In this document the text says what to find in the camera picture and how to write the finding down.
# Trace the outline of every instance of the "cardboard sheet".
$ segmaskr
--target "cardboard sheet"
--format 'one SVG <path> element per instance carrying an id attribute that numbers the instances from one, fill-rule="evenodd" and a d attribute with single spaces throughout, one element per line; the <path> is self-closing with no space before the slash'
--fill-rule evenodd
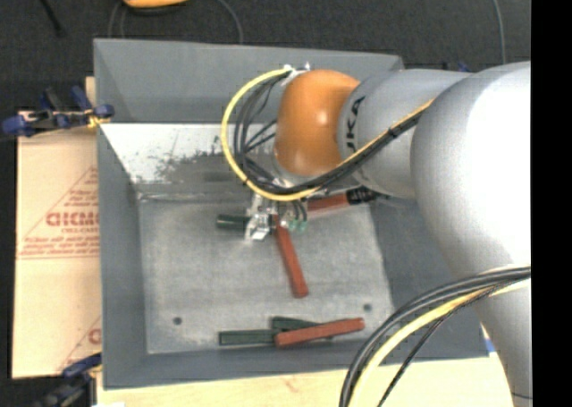
<path id="1" fill-rule="evenodd" d="M 18 141 L 13 377 L 101 350 L 96 131 Z"/>

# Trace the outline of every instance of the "wire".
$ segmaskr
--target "wire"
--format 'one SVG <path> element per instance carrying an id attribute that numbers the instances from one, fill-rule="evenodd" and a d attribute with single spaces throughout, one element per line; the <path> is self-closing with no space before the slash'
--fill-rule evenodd
<path id="1" fill-rule="evenodd" d="M 242 30 L 242 25 L 240 24 L 239 17 L 234 12 L 234 10 L 231 8 L 231 6 L 228 3 L 226 3 L 224 0 L 216 0 L 216 1 L 218 3 L 220 3 L 222 6 L 224 6 L 226 11 L 228 11 L 231 14 L 231 16 L 234 20 L 234 24 L 236 25 L 236 30 L 239 33 L 239 44 L 242 45 L 244 43 L 244 31 Z"/>
<path id="2" fill-rule="evenodd" d="M 276 119 L 273 119 L 271 122 L 267 123 L 266 125 L 264 125 L 257 133 L 255 133 L 252 137 L 250 137 L 250 139 L 248 139 L 246 146 L 249 147 L 252 142 L 254 140 L 256 140 L 258 137 L 260 137 L 263 133 L 265 133 L 266 131 L 268 131 L 268 129 L 271 129 L 273 126 L 276 125 Z"/>
<path id="3" fill-rule="evenodd" d="M 421 350 L 421 348 L 423 347 L 425 342 L 427 342 L 427 340 L 429 340 L 429 338 L 446 321 L 446 319 L 447 319 L 447 315 L 445 315 L 445 317 L 443 317 L 443 318 L 439 318 L 438 320 L 434 321 L 433 324 L 431 325 L 431 327 L 429 327 L 429 329 L 427 329 L 427 331 L 423 334 L 423 337 L 421 337 L 419 339 L 419 341 L 417 342 L 415 347 L 413 347 L 411 352 L 408 354 L 407 358 L 401 364 L 399 370 L 397 371 L 397 373 L 393 377 L 393 380 L 390 382 L 390 384 L 388 384 L 387 388 L 385 389 L 385 393 L 383 393 L 382 399 L 377 404 L 377 407 L 383 406 L 383 403 L 385 403 L 385 401 L 387 400 L 387 398 L 389 397 L 389 395 L 393 391 L 393 388 L 395 388 L 395 386 L 397 386 L 398 382 L 401 380 L 401 377 L 403 377 L 403 374 L 405 374 L 405 371 L 409 367 L 409 364 L 411 364 L 413 359 L 419 353 L 419 350 Z"/>
<path id="4" fill-rule="evenodd" d="M 441 306 L 435 309 L 430 309 L 419 318 L 414 319 L 410 323 L 406 324 L 403 328 L 399 329 L 379 348 L 379 350 L 377 350 L 377 352 L 375 352 L 374 356 L 366 364 L 354 388 L 349 407 L 355 407 L 359 405 L 359 398 L 363 393 L 365 383 L 372 375 L 373 371 L 383 362 L 387 355 L 389 355 L 393 349 L 395 349 L 409 335 L 438 318 L 445 316 L 448 317 L 452 315 L 452 313 L 454 313 L 457 309 L 467 306 L 469 303 L 473 303 L 474 301 L 488 297 L 489 295 L 496 295 L 499 293 L 511 291 L 514 289 L 513 286 L 513 283 L 509 283 L 504 285 L 501 289 L 497 289 L 497 287 L 489 287 L 482 288 L 472 293 L 464 294 L 460 297 L 443 303 Z"/>
<path id="5" fill-rule="evenodd" d="M 234 107 L 239 103 L 239 101 L 242 99 L 242 97 L 249 90 L 253 89 L 255 86 L 257 86 L 261 82 L 269 80 L 273 77 L 285 76 L 285 75 L 289 74 L 291 71 L 292 71 L 291 67 L 284 67 L 284 68 L 281 68 L 280 70 L 272 70 L 270 72 L 264 73 L 264 74 L 256 77 L 254 80 L 249 81 L 247 84 L 242 86 L 242 88 L 240 88 L 240 90 L 234 95 L 234 97 L 232 97 L 231 101 L 229 102 L 229 105 L 226 107 L 226 109 L 224 111 L 223 119 L 221 120 L 221 145 L 223 148 L 224 156 L 226 157 L 227 162 L 231 166 L 232 171 L 252 191 L 256 192 L 257 194 L 259 194 L 262 197 L 265 197 L 267 199 L 278 200 L 278 201 L 290 201 L 290 200 L 302 199 L 303 197 L 306 197 L 306 195 L 310 195 L 312 192 L 314 192 L 314 190 L 307 190 L 306 192 L 301 192 L 299 195 L 294 195 L 294 196 L 276 196 L 276 195 L 272 194 L 271 192 L 266 192 L 263 189 L 258 188 L 254 183 L 252 183 L 248 179 L 248 177 L 240 169 L 240 167 L 238 166 L 238 164 L 234 160 L 234 157 L 232 156 L 232 153 L 231 153 L 231 150 L 230 150 L 229 144 L 228 144 L 228 132 L 227 131 L 228 131 L 228 123 L 229 123 L 229 120 L 231 118 L 231 114 L 232 114 L 232 111 L 234 110 Z"/>
<path id="6" fill-rule="evenodd" d="M 371 356 L 379 347 L 382 339 L 394 326 L 399 325 L 403 320 L 429 307 L 443 304 L 458 298 L 462 294 L 473 293 L 485 287 L 495 286 L 502 282 L 516 281 L 529 278 L 531 275 L 530 266 L 526 267 L 503 267 L 498 271 L 492 271 L 478 276 L 471 276 L 456 282 L 445 284 L 424 293 L 413 301 L 405 304 L 396 310 L 381 326 L 379 326 L 367 341 L 362 345 L 351 365 L 343 382 L 340 394 L 340 407 L 346 407 L 354 388 L 360 378 L 364 366 L 370 361 Z"/>
<path id="7" fill-rule="evenodd" d="M 397 123 L 380 133 L 376 138 L 370 140 L 362 148 L 340 162 L 330 172 L 322 174 L 301 184 L 284 187 L 277 184 L 275 180 L 268 180 L 269 173 L 265 174 L 263 180 L 261 180 L 260 177 L 256 175 L 256 173 L 253 174 L 252 167 L 247 165 L 255 164 L 255 162 L 252 160 L 246 160 L 246 148 L 243 148 L 242 146 L 246 141 L 246 129 L 248 128 L 249 123 L 251 123 L 254 119 L 252 112 L 255 110 L 256 103 L 262 96 L 262 93 L 264 93 L 264 90 L 271 90 L 279 80 L 285 78 L 293 70 L 293 68 L 288 66 L 280 70 L 264 73 L 254 80 L 249 81 L 232 97 L 224 111 L 223 120 L 221 122 L 221 142 L 223 146 L 223 153 L 229 162 L 231 169 L 252 191 L 270 200 L 292 201 L 304 199 L 316 191 L 329 186 L 333 182 L 339 181 L 346 176 L 353 174 L 358 169 L 358 167 L 362 166 L 365 161 L 373 156 L 375 152 L 387 146 L 391 141 L 399 137 L 401 133 L 414 127 L 421 117 L 421 114 L 433 102 L 432 100 L 429 100 L 412 113 L 403 117 Z M 262 84 L 263 86 L 254 90 L 254 93 L 248 97 L 247 101 L 239 111 L 239 115 L 235 123 L 233 155 L 228 144 L 227 136 L 227 128 L 231 113 L 237 104 L 242 100 L 242 98 L 249 91 L 256 88 L 259 84 Z M 261 108 L 264 107 L 265 103 L 267 102 L 268 96 L 269 92 L 266 93 L 265 102 Z"/>
<path id="8" fill-rule="evenodd" d="M 497 22 L 499 23 L 499 40 L 500 40 L 500 58 L 503 64 L 507 62 L 507 52 L 505 46 L 505 38 L 504 38 L 504 25 L 501 15 L 501 9 L 499 7 L 498 0 L 492 0 L 492 4 L 494 6 L 494 12 L 497 16 Z"/>
<path id="9" fill-rule="evenodd" d="M 271 133 L 269 135 L 266 135 L 265 137 L 263 137 L 262 139 L 260 139 L 259 141 L 257 141 L 256 143 L 253 143 L 251 145 L 247 146 L 246 152 L 249 153 L 250 151 L 252 151 L 253 149 L 256 149 L 257 147 L 259 147 L 260 145 L 264 145 L 267 141 L 273 139 L 276 136 L 275 133 Z"/>

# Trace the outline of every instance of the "blue clamp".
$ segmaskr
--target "blue clamp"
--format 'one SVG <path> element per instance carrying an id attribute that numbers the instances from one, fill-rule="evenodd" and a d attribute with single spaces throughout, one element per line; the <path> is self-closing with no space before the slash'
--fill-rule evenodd
<path id="1" fill-rule="evenodd" d="M 77 109 L 66 111 L 52 88 L 47 88 L 39 99 L 39 110 L 26 116 L 18 114 L 2 122 L 2 130 L 7 135 L 31 137 L 46 131 L 70 129 L 109 119 L 115 114 L 111 105 L 93 107 L 80 86 L 71 88 L 71 99 Z"/>

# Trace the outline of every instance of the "red tool handle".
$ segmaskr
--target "red tool handle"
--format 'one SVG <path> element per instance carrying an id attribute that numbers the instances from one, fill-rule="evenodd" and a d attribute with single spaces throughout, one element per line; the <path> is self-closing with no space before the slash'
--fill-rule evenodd
<path id="1" fill-rule="evenodd" d="M 298 256 L 290 233 L 288 229 L 281 227 L 279 224 L 276 226 L 276 241 L 278 242 L 278 249 L 282 255 L 284 267 L 290 280 L 290 288 L 294 297 L 302 298 L 308 295 L 306 279 L 302 273 L 302 267 L 298 261 Z"/>
<path id="2" fill-rule="evenodd" d="M 365 327 L 366 322 L 363 318 L 341 319 L 318 326 L 280 332 L 274 336 L 274 344 L 278 348 L 284 348 L 296 343 L 304 343 L 315 339 L 361 331 Z"/>

